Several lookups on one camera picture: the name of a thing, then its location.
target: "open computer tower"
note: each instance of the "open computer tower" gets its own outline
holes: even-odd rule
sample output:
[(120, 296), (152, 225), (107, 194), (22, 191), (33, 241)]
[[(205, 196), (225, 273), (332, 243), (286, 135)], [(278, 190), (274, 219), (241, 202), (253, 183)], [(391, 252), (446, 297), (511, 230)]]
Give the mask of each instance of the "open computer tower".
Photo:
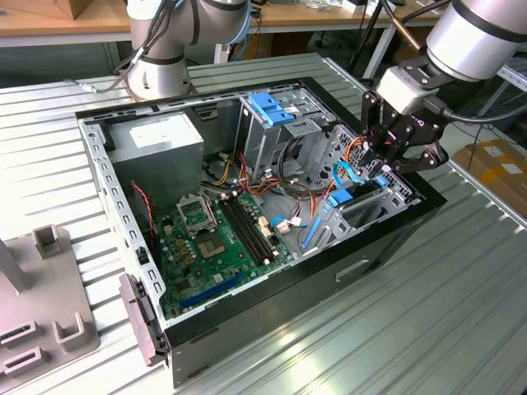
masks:
[(180, 385), (388, 261), (445, 203), (372, 174), (310, 78), (77, 114), (147, 364)]

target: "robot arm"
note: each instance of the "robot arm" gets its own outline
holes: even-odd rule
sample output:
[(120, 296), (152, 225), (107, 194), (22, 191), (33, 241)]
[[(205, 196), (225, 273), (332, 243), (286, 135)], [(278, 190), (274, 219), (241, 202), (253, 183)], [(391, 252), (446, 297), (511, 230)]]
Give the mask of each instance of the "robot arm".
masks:
[[(166, 12), (163, 21), (156, 18), (160, 11)], [(137, 53), (152, 24), (161, 25), (159, 38), (129, 70), (130, 90), (143, 99), (188, 93), (184, 47), (242, 40), (250, 27), (250, 11), (250, 0), (129, 0), (132, 46)]]
[[(363, 96), (361, 132), (370, 151), (363, 160), (382, 162), (372, 174), (382, 165), (405, 173), (445, 163), (439, 139), (455, 117), (435, 94), (455, 80), (494, 77), (527, 40), (525, 21), (522, 1), (453, 0), (427, 37), (426, 55), (388, 69), (376, 91)], [(426, 147), (418, 159), (407, 159), (411, 146)]]

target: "slotted aluminum surface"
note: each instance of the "slotted aluminum surface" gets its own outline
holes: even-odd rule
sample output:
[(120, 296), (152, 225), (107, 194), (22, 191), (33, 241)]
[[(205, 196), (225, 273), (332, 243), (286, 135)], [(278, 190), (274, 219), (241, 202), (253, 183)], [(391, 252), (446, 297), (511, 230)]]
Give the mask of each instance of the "slotted aluminum surface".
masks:
[[(314, 54), (190, 69), (199, 91), (311, 76), (359, 116), (361, 89)], [(113, 78), (95, 80), (106, 86)], [(73, 111), (129, 103), (55, 83), (0, 91), (0, 237), (70, 232), (98, 350), (17, 394), (170, 394), (147, 368)], [(179, 393), (516, 393), (527, 386), (527, 236), (448, 165), (423, 176), (448, 199), (389, 265), (184, 385)]]
[(512, 58), (507, 65), (502, 67), (498, 76), (510, 82), (512, 85), (527, 91), (527, 58)]

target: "motherboard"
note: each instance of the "motherboard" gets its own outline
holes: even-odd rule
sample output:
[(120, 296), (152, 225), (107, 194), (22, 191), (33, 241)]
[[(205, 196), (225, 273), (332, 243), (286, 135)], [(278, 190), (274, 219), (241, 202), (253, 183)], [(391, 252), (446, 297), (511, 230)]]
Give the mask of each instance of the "motherboard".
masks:
[(249, 194), (209, 201), (190, 197), (156, 219), (160, 231), (161, 307), (176, 317), (287, 264), (286, 245), (265, 225)]

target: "sticker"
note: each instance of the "sticker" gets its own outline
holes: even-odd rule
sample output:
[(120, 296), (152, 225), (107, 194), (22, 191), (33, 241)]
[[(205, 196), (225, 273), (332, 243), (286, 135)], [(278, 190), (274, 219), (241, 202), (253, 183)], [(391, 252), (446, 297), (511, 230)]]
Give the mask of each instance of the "sticker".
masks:
[(485, 146), (485, 151), (488, 152), (491, 156), (503, 156), (505, 155), (497, 146)]
[(287, 107), (286, 109), (283, 109), (286, 113), (300, 113), (297, 107), (292, 105), (291, 107)]
[(182, 114), (177, 114), (161, 122), (131, 128), (130, 136), (137, 148), (153, 146), (162, 142), (173, 142), (176, 146), (187, 146), (198, 141), (198, 134), (186, 122)]
[(507, 170), (511, 174), (522, 174), (523, 173), (523, 171), (521, 171), (521, 169), (518, 166), (516, 166), (514, 163), (502, 163), (501, 165), (505, 167), (505, 170)]

